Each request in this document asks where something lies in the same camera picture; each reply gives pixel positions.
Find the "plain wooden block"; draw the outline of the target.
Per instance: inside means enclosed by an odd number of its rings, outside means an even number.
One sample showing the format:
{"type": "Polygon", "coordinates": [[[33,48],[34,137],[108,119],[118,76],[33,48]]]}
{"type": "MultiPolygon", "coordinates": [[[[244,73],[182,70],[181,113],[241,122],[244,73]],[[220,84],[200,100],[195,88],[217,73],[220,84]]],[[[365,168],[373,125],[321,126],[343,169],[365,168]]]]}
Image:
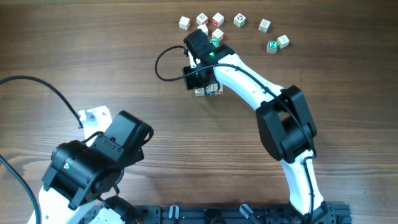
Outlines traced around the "plain wooden block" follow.
{"type": "Polygon", "coordinates": [[[205,96],[204,88],[195,89],[195,96],[205,96]]]}

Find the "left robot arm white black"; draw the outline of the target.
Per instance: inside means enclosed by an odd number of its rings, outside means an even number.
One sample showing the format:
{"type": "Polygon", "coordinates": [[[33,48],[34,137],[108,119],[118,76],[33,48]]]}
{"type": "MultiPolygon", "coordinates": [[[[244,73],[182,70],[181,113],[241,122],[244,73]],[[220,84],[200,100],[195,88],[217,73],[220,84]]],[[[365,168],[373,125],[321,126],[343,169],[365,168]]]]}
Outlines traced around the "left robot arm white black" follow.
{"type": "Polygon", "coordinates": [[[127,111],[115,118],[102,106],[79,112],[85,138],[62,143],[52,155],[39,192],[40,213],[30,223],[78,223],[103,193],[115,189],[124,169],[144,158],[153,128],[127,111]]]}

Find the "wooden block blue side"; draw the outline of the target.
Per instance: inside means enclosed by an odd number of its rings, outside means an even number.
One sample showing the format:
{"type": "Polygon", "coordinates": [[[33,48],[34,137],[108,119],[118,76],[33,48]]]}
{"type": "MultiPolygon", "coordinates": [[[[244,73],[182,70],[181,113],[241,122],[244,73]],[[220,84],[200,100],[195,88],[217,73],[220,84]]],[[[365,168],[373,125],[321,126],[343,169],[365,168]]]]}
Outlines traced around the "wooden block blue side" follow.
{"type": "Polygon", "coordinates": [[[214,91],[214,84],[209,84],[206,88],[205,88],[205,95],[206,96],[210,96],[210,95],[214,95],[215,91],[214,91]]]}

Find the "wooden block red side picture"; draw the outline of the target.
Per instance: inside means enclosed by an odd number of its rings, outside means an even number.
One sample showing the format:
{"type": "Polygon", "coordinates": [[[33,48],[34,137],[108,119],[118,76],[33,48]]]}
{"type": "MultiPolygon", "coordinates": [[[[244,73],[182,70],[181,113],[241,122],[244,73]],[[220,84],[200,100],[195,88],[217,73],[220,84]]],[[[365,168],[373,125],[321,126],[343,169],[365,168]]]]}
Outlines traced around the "wooden block red side picture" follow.
{"type": "Polygon", "coordinates": [[[215,83],[214,85],[214,94],[220,95],[223,93],[223,85],[219,83],[215,83]]]}

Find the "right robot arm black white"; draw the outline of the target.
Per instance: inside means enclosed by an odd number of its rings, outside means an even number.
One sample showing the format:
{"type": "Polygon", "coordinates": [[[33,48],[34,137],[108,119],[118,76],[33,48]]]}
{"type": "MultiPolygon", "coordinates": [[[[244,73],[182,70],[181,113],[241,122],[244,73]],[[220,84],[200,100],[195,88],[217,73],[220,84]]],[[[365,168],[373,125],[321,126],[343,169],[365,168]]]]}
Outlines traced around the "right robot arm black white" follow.
{"type": "Polygon", "coordinates": [[[313,160],[317,129],[302,91],[295,85],[276,85],[249,68],[233,49],[215,47],[202,30],[184,38],[190,66],[184,68],[187,89],[211,83],[226,86],[256,113],[262,145],[281,162],[290,191],[290,204],[309,223],[322,206],[313,160]]]}

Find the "wooden block bee picture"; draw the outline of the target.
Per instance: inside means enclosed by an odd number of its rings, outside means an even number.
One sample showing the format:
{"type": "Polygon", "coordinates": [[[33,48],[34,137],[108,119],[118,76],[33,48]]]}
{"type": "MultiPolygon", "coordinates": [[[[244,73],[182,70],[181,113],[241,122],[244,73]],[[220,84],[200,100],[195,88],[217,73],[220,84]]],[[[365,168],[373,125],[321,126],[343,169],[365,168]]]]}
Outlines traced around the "wooden block bee picture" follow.
{"type": "Polygon", "coordinates": [[[188,17],[182,16],[179,20],[179,28],[183,30],[188,30],[190,27],[190,19],[188,17]]]}

